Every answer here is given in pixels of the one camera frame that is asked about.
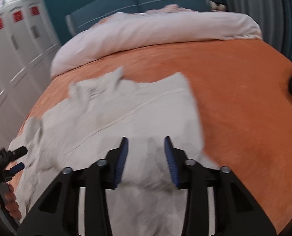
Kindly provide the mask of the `person's left hand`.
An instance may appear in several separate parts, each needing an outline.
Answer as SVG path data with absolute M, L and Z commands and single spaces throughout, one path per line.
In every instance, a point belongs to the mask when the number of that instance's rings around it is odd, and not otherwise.
M 13 218 L 21 219 L 22 214 L 19 211 L 19 205 L 16 202 L 16 195 L 14 194 L 14 187 L 11 184 L 6 184 L 8 190 L 5 193 L 6 204 L 5 208 L 8 210 Z

